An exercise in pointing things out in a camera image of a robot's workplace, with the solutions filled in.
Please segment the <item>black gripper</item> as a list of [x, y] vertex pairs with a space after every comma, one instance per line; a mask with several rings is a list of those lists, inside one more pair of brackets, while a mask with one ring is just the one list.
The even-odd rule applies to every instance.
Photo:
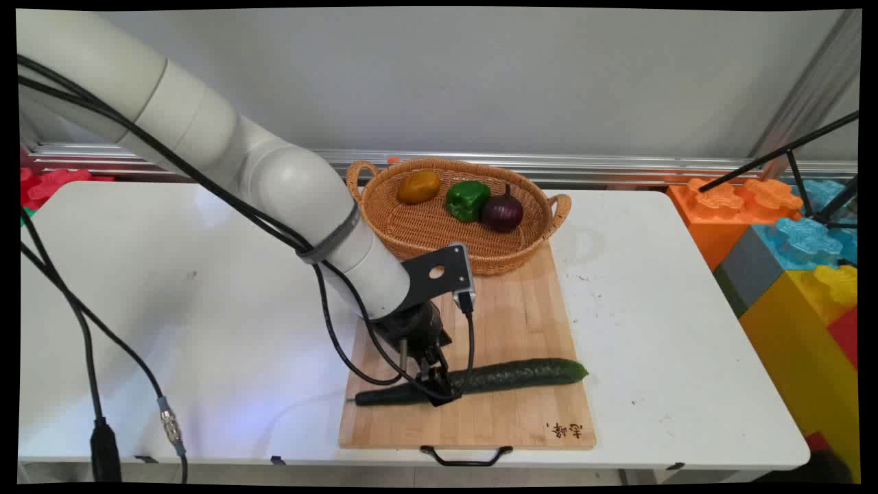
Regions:
[[429, 386], [429, 401], [439, 407], [460, 397], [449, 375], [442, 347], [451, 344], [451, 336], [443, 328], [441, 313], [433, 301], [426, 301], [382, 317], [374, 323], [379, 348], [397, 353], [392, 362], [408, 370], [409, 360], [416, 364], [415, 378]]

